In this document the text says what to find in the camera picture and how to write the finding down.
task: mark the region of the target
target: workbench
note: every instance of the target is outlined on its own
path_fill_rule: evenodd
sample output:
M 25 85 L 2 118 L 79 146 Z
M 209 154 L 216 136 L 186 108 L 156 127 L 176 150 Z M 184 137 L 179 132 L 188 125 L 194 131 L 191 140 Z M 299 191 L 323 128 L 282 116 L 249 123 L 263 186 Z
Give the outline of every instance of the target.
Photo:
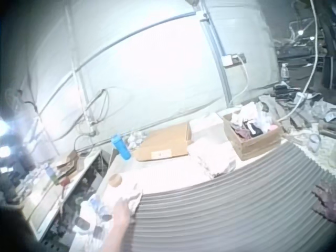
M 316 130 L 315 127 L 316 125 L 313 125 L 313 129 L 306 130 L 307 133 L 314 133 Z M 191 128 L 193 141 L 202 137 L 220 139 L 221 142 L 227 141 L 225 137 L 223 138 L 225 133 L 221 124 L 198 127 L 198 125 L 192 125 L 191 123 Z M 322 140 L 322 146 L 318 153 L 310 152 L 306 146 L 298 145 L 298 147 L 303 150 L 306 156 L 316 161 L 324 170 L 328 170 L 333 175 L 336 175 L 336 170 L 333 169 L 327 162 L 332 147 L 336 144 L 336 140 L 323 136 Z M 238 156 L 236 156 L 236 169 L 240 169 L 266 154 L 267 153 L 247 161 L 242 161 Z M 195 160 L 190 156 L 175 157 L 158 161 L 138 162 L 134 157 L 125 161 L 120 155 L 117 155 L 111 167 L 108 169 L 107 175 L 104 177 L 97 190 L 97 194 L 101 198 L 107 198 L 105 193 L 107 191 L 107 187 L 109 186 L 109 178 L 111 175 L 116 173 L 121 174 L 121 176 L 127 180 L 134 180 L 135 183 L 138 183 L 140 188 L 142 188 L 144 195 L 178 190 L 210 180 L 210 178 L 204 173 L 204 168 L 195 162 Z M 87 236 L 76 234 L 70 252 L 84 251 L 84 244 L 86 242 Z
M 71 175 L 70 184 L 64 190 L 63 202 L 72 194 L 93 161 L 100 154 L 94 150 L 89 156 L 77 162 L 77 170 Z M 32 188 L 32 193 L 21 204 L 21 212 L 27 220 L 37 241 L 41 241 L 60 212 L 62 186 L 52 183 L 46 174 Z

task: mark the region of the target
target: white fabric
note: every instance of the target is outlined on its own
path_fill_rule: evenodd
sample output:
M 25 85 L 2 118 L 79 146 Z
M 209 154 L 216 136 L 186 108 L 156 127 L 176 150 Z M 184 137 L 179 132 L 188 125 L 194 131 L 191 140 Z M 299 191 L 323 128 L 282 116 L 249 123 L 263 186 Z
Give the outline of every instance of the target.
M 236 154 L 230 142 L 216 144 L 201 138 L 188 146 L 188 154 L 205 169 L 211 179 L 236 167 Z

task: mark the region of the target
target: label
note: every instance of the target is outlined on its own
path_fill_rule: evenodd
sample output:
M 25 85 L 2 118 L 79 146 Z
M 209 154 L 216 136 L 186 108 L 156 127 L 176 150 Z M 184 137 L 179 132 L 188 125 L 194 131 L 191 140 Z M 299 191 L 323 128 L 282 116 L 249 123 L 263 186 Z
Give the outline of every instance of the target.
M 153 151 L 152 159 L 167 159 L 172 157 L 172 150 L 163 150 L 163 151 Z

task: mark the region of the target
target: table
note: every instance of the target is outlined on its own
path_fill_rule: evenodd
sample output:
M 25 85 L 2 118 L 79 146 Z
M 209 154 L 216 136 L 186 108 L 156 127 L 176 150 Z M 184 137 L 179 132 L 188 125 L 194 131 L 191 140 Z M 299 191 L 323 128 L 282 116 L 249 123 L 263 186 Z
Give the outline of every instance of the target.
M 73 190 L 75 189 L 76 185 L 79 183 L 79 181 L 83 178 L 86 171 L 89 169 L 90 165 L 93 163 L 93 161 L 97 158 L 97 156 L 100 154 L 100 150 L 95 150 L 90 153 L 89 156 L 85 157 L 83 160 L 78 161 L 77 167 L 79 168 L 79 171 L 77 174 L 71 179 L 71 183 L 66 187 L 64 191 L 64 201 L 71 195 Z M 51 226 L 53 220 L 55 219 L 56 215 L 60 211 L 60 194 L 62 187 L 60 185 L 53 185 L 51 184 L 50 188 L 48 189 L 48 192 L 52 192 L 52 190 L 55 190 L 55 192 L 58 193 L 52 193 L 54 197 L 56 197 L 55 201 L 51 201 L 50 195 L 48 192 L 42 192 L 41 187 L 35 188 L 31 195 L 28 196 L 26 200 L 30 200 L 34 204 L 34 210 L 32 213 L 27 216 L 28 223 L 38 241 L 41 241 L 45 233 L 47 232 L 48 228 Z M 39 211 L 43 211 L 44 205 L 48 205 L 49 202 L 53 202 L 53 206 L 50 210 L 48 210 L 48 213 L 44 220 L 42 221 L 41 225 L 39 227 L 36 227 L 32 221 L 32 218 L 35 215 L 38 215 Z

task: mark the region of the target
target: black cable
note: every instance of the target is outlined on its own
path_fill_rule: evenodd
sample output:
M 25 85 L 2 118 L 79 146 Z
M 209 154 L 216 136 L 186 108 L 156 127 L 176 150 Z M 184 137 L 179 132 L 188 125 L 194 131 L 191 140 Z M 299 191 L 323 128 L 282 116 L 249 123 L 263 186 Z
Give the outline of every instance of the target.
M 80 139 L 81 137 L 87 137 L 87 136 L 88 136 L 88 137 L 91 137 L 90 134 L 82 134 L 82 135 L 79 135 L 79 136 L 76 137 L 76 139 L 75 139 L 75 141 L 74 141 L 74 143 L 73 143 L 73 150 L 77 153 L 77 155 L 79 155 L 79 156 L 82 157 L 82 158 L 88 156 L 88 155 L 91 153 L 91 151 L 93 150 L 93 148 L 94 148 L 94 146 L 93 146 L 93 147 L 90 148 L 88 151 L 86 151 L 86 152 L 81 152 L 81 153 L 79 153 L 79 152 L 76 150 L 76 142 L 78 141 L 78 139 Z

